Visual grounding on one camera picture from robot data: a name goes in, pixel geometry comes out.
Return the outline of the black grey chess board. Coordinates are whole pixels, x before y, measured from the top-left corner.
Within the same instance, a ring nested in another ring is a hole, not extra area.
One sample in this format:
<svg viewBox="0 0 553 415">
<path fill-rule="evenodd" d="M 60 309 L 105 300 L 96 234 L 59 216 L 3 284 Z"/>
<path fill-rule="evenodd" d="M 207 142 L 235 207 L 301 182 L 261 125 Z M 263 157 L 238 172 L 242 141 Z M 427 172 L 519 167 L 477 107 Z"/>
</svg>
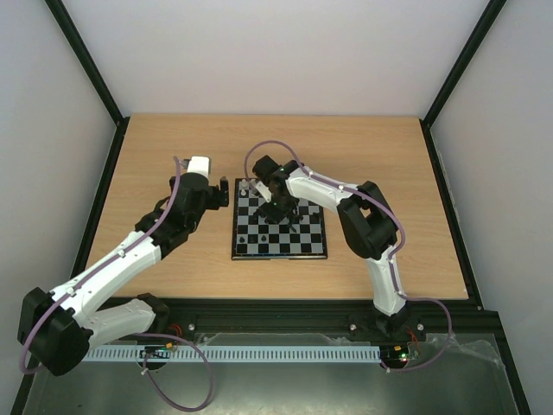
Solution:
<svg viewBox="0 0 553 415">
<path fill-rule="evenodd" d="M 327 239 L 322 207 L 299 200 L 298 221 L 269 224 L 258 212 L 264 199 L 256 195 L 244 178 L 234 181 L 231 259 L 326 259 Z M 261 243 L 262 235 L 267 243 Z M 244 236 L 246 242 L 238 239 Z"/>
</svg>

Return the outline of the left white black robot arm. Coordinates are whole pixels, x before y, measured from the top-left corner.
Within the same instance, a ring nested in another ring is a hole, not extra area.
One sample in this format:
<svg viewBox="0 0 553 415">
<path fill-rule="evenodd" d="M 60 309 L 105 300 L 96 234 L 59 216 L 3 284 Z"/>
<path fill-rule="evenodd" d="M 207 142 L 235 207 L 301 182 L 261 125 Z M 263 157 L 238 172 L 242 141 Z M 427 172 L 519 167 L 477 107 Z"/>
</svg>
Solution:
<svg viewBox="0 0 553 415">
<path fill-rule="evenodd" d="M 22 300 L 17 339 L 52 375 L 74 369 L 86 354 L 128 335 L 164 333 L 169 308 L 145 293 L 128 303 L 104 303 L 138 273 L 188 240 L 207 210 L 229 204 L 229 183 L 212 186 L 201 173 L 169 181 L 172 193 L 138 221 L 134 231 L 89 269 L 51 291 L 39 287 Z"/>
</svg>

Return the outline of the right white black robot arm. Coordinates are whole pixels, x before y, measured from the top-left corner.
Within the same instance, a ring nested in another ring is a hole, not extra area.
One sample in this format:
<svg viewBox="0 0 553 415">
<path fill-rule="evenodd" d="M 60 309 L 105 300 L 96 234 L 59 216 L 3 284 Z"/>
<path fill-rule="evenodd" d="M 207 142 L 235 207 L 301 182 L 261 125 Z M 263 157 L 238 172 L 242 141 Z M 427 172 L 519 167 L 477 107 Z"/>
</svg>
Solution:
<svg viewBox="0 0 553 415">
<path fill-rule="evenodd" d="M 368 268 L 373 289 L 373 327 L 389 339 L 407 328 L 408 312 L 397 268 L 397 251 L 404 236 L 379 187 L 373 182 L 344 184 L 316 174 L 292 160 L 284 165 L 264 156 L 252 173 L 256 191 L 265 199 L 259 213 L 271 224 L 299 221 L 299 200 L 306 200 L 338 215 L 350 250 Z"/>
</svg>

